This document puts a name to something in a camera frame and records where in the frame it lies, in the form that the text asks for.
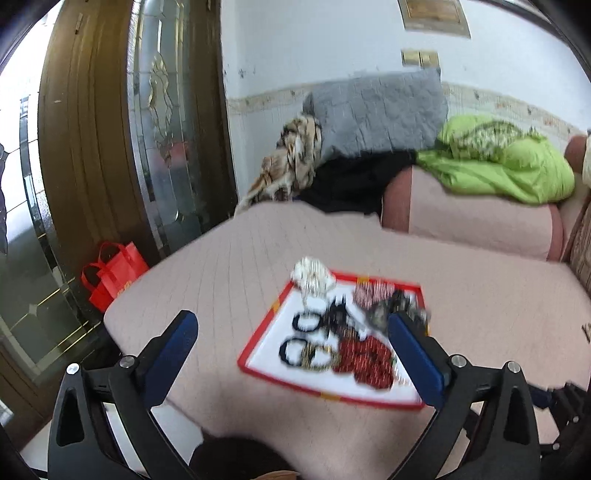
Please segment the red polka dot scrunchie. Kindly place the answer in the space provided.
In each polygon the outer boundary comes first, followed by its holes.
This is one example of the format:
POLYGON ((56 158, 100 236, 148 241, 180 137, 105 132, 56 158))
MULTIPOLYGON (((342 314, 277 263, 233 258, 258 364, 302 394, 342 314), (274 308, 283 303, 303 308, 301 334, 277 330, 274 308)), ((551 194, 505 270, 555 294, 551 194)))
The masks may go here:
POLYGON ((352 374, 356 383, 374 390, 390 390, 394 385, 394 354, 374 336, 363 340, 342 339, 339 342, 339 361, 332 366, 332 371, 352 374))

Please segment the grey organza scrunchie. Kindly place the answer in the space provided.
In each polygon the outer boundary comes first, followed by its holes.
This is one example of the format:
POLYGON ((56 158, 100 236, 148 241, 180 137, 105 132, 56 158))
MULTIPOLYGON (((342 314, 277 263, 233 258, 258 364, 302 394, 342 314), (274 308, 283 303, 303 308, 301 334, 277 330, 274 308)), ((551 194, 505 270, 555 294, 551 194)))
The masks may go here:
POLYGON ((396 290, 387 299, 375 302, 366 315, 366 321, 384 335, 388 333, 388 319, 394 313, 404 312, 425 333, 429 332, 430 312, 422 308, 415 296, 403 290, 396 290))

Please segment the red plaid scrunchie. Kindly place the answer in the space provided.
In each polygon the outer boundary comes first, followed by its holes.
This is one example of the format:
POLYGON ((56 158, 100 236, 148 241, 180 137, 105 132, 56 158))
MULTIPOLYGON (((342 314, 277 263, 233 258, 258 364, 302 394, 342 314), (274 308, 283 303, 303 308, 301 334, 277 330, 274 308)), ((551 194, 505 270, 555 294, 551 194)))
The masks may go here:
POLYGON ((396 290, 394 284, 383 281, 358 283, 353 290, 353 302, 363 311, 369 311, 374 304, 391 298, 396 290))

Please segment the dark claw hair clip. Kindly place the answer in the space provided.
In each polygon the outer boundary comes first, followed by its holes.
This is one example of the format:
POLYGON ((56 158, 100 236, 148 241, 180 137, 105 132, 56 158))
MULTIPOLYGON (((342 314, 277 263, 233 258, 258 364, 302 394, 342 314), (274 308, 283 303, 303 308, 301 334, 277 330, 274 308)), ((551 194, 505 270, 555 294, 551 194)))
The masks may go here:
POLYGON ((359 340, 360 334, 356 327, 349 322, 351 319, 352 316, 349 315, 346 307, 346 300, 344 298, 339 301, 333 299, 329 308, 322 315, 322 326, 325 328, 325 335, 332 334, 339 339, 359 340))

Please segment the white cherry print scrunchie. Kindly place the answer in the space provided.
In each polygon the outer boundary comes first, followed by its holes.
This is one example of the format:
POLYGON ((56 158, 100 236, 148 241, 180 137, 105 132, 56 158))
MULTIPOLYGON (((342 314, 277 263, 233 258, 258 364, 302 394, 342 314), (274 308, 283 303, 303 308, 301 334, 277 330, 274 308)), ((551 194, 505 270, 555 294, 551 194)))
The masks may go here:
POLYGON ((294 265, 290 279, 304 296, 324 297, 335 287, 335 275, 318 259, 304 257, 294 265))

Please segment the red white tray box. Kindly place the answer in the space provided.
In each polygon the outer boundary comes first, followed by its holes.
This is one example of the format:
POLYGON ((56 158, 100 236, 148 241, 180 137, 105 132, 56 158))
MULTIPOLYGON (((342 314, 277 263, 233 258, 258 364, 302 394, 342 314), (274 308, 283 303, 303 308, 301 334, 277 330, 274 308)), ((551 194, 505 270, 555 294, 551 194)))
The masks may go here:
POLYGON ((337 374, 329 362, 339 350, 339 338, 325 335, 325 329, 315 330, 315 312, 325 312, 332 300, 344 298, 346 307, 363 340, 372 335, 388 347, 388 337, 373 329, 366 321, 366 313, 353 302, 356 284, 383 281, 394 284, 415 296, 425 306, 422 287, 418 284, 380 277, 334 272, 337 283, 325 297, 304 299, 293 281, 287 281, 283 291, 271 304, 262 323, 256 328, 242 353, 238 368, 243 373, 329 400, 355 405, 387 409, 417 410, 424 407, 409 374, 394 354, 394 385, 390 390, 374 390, 356 383, 352 374, 337 374))

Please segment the red gift bag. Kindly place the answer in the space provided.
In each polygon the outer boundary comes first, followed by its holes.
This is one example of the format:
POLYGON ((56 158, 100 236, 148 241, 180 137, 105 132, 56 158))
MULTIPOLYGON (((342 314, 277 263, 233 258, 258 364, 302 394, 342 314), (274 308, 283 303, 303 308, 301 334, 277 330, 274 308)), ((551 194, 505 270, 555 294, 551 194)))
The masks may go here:
POLYGON ((134 243, 103 242, 95 262, 82 268, 80 280, 89 302, 105 313, 113 301, 148 271, 134 243))

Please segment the striped floral cushion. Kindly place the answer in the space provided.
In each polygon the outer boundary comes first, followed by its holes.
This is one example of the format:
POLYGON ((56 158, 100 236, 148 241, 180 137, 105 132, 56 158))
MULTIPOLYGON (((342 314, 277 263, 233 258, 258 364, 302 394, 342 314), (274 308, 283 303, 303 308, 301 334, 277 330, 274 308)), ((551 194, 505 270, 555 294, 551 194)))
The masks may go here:
POLYGON ((568 264, 587 294, 591 293, 591 206, 587 194, 569 238, 568 264))

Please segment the pink quilted bolster pillow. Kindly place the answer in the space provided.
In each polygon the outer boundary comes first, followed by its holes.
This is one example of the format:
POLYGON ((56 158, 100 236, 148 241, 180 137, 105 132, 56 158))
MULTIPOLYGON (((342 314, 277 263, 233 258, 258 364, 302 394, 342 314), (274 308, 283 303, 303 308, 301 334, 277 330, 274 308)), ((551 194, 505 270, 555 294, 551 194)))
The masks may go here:
POLYGON ((399 233, 546 261, 560 260, 564 244, 555 205, 452 194, 417 166, 391 180, 383 197, 381 225, 399 233))

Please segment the green blanket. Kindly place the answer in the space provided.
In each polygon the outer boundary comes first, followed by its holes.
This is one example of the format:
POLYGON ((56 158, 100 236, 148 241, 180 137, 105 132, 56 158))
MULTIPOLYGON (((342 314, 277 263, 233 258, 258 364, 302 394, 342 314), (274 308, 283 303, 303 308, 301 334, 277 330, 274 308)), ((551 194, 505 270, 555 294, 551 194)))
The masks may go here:
POLYGON ((456 115, 418 165, 459 195, 500 196, 527 205, 560 202, 575 190, 562 153, 536 129, 485 115, 456 115))

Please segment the black clothing pile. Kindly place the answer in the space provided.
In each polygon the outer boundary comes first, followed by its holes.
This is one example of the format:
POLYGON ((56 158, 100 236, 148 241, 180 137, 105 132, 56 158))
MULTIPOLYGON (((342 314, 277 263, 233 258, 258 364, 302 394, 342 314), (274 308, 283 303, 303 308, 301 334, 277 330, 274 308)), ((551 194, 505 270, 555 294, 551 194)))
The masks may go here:
POLYGON ((416 162, 416 150, 365 151, 356 157, 336 156, 315 170, 311 186, 295 199, 325 213, 380 215, 383 196, 391 180, 416 162))

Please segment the brown patterned scarf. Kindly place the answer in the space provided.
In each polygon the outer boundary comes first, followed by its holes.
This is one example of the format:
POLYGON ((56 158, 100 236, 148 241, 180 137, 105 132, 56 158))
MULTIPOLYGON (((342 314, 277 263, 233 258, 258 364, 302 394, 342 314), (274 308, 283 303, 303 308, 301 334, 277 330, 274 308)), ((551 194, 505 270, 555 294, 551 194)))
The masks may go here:
POLYGON ((238 215, 262 202, 287 202, 314 182, 322 156, 322 127, 314 116, 301 113, 283 125, 273 153, 263 158, 259 178, 240 199, 238 215))

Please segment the wooden glass door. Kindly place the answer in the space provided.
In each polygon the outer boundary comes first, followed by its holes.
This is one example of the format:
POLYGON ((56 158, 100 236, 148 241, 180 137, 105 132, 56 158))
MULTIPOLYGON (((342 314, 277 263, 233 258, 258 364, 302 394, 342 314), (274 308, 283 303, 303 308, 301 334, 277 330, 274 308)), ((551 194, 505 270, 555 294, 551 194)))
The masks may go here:
POLYGON ((1 5, 1 426, 25 447, 67 364, 115 354, 89 284, 235 206, 216 1, 1 5))

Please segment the gold wall switch plate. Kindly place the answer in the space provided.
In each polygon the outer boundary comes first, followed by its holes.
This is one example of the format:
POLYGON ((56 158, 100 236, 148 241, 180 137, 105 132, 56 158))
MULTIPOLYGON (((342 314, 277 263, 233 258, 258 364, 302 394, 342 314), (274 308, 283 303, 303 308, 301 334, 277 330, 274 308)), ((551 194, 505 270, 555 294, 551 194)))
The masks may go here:
POLYGON ((437 51, 403 49, 401 50, 401 57, 404 66, 440 69, 440 59, 437 51))

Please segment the framed wall picture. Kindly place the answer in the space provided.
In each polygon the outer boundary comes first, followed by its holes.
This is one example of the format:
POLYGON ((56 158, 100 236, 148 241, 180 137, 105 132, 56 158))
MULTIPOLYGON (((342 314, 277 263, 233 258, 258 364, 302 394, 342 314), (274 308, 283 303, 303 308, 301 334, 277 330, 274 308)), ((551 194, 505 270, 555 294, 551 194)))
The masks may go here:
POLYGON ((471 38, 462 4, 457 0, 399 0, 406 30, 471 38))

